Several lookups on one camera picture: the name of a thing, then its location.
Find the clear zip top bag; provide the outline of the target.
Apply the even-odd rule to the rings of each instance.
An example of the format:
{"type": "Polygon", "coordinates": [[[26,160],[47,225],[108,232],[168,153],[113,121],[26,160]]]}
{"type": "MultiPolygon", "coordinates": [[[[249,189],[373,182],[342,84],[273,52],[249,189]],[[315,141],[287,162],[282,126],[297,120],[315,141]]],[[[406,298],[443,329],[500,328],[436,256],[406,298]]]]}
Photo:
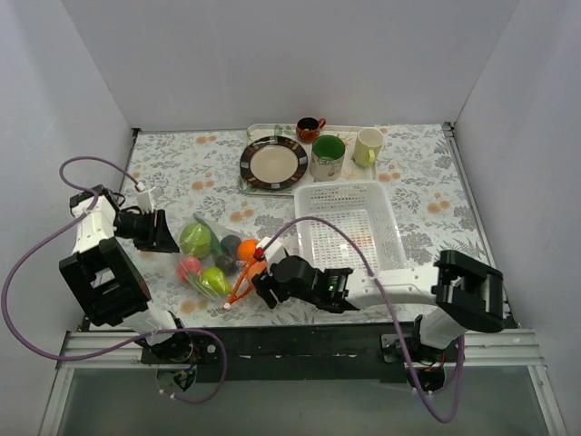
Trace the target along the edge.
{"type": "Polygon", "coordinates": [[[228,311],[255,290],[252,280],[267,263],[257,258],[258,241],[195,214],[177,232],[175,273],[200,295],[228,311]]]}

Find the green fake pear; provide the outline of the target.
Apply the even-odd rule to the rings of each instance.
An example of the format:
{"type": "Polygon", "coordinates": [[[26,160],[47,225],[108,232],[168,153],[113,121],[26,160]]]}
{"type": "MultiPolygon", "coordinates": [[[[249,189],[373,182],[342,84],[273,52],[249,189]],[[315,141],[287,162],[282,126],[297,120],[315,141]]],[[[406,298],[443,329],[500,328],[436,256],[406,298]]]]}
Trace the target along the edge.
{"type": "Polygon", "coordinates": [[[230,283],[226,275],[216,266],[206,268],[200,274],[203,284],[219,295],[226,295],[231,292],[230,283]]]}

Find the dark purple fake fruit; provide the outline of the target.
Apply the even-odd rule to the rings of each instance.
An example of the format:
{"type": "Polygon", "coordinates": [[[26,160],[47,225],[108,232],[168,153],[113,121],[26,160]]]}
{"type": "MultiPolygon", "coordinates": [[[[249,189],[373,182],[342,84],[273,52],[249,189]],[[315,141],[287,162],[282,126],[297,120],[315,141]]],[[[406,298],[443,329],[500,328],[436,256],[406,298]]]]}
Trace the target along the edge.
{"type": "Polygon", "coordinates": [[[234,235],[229,234],[222,238],[221,246],[225,252],[227,252],[230,256],[236,258],[237,251],[241,244],[241,238],[234,235]]]}

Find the white plastic basket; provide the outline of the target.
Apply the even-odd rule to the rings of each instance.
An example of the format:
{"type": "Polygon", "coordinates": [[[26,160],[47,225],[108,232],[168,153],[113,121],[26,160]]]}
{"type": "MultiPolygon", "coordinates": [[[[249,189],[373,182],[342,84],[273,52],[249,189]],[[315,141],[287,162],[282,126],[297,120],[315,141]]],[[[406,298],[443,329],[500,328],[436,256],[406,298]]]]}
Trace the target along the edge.
{"type": "Polygon", "coordinates": [[[294,192],[295,216],[323,219],[344,236],[317,221],[296,224],[300,256],[321,270],[364,267],[356,245],[372,270],[408,266],[387,190],[376,181],[314,183],[294,192]]]}

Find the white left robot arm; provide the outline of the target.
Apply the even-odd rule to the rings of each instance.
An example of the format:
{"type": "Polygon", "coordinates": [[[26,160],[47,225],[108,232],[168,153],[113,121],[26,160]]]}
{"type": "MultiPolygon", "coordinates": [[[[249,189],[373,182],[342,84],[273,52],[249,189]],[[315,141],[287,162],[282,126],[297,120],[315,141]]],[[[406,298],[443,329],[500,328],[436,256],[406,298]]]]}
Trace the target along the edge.
{"type": "Polygon", "coordinates": [[[127,239],[141,252],[179,252],[165,211],[150,205],[123,209],[113,191],[100,184],[71,197],[69,206],[80,222],[72,254],[59,262],[59,271],[89,321],[147,334],[136,343],[159,359],[190,360],[192,339],[177,317],[154,303],[146,281],[119,243],[127,239]]]}

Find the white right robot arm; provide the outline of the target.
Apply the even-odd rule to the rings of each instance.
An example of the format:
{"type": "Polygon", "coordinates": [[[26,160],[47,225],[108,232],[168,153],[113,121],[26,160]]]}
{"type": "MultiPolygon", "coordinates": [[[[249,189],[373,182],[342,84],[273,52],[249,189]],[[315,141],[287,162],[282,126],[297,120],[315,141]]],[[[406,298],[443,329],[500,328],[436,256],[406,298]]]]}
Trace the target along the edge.
{"type": "Polygon", "coordinates": [[[414,323],[407,341],[412,358],[431,361],[465,332],[504,328],[503,274],[463,253],[446,250],[432,265],[384,270],[320,270],[299,256],[278,251],[251,275],[257,294],[274,308],[289,298],[330,313],[361,311],[384,302],[424,304],[433,311],[414,323]]]}

